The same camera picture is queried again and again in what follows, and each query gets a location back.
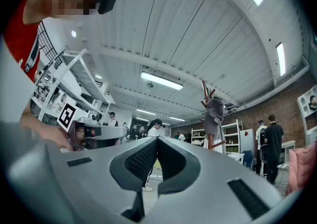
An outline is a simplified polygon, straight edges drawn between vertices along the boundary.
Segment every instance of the brick wall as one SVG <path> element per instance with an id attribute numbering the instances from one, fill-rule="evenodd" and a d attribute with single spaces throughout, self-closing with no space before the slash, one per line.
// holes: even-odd
<path id="1" fill-rule="evenodd" d="M 264 120 L 268 125 L 268 116 L 274 114 L 276 121 L 284 129 L 284 141 L 295 140 L 296 148 L 305 146 L 305 135 L 302 117 L 297 104 L 297 98 L 317 84 L 314 76 L 307 72 L 292 85 L 277 93 L 266 101 L 245 109 L 243 111 L 228 115 L 224 118 L 223 125 L 234 123 L 236 119 L 243 122 L 244 129 L 258 128 L 258 121 Z M 307 125 L 312 128 L 317 125 L 317 117 L 311 116 L 307 120 Z M 184 127 L 172 129 L 172 134 L 182 131 L 184 134 L 191 129 L 202 129 L 203 123 L 196 123 Z"/>

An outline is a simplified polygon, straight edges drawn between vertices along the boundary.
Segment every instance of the black pants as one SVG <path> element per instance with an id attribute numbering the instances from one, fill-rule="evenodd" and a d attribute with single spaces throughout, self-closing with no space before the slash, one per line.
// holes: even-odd
<path id="1" fill-rule="evenodd" d="M 268 157 L 267 158 L 267 175 L 266 179 L 268 182 L 271 184 L 275 184 L 275 179 L 277 177 L 278 173 L 278 162 L 279 162 L 279 157 Z"/>
<path id="2" fill-rule="evenodd" d="M 257 152 L 257 166 L 256 166 L 256 173 L 260 174 L 261 172 L 261 167 L 262 167 L 262 162 L 260 158 L 260 150 Z M 263 165 L 263 174 L 266 174 L 266 163 Z"/>
<path id="3" fill-rule="evenodd" d="M 150 173 L 148 174 L 148 177 L 143 181 L 143 187 L 145 187 L 145 184 L 149 181 L 150 175 L 152 174 L 153 168 L 151 169 Z"/>

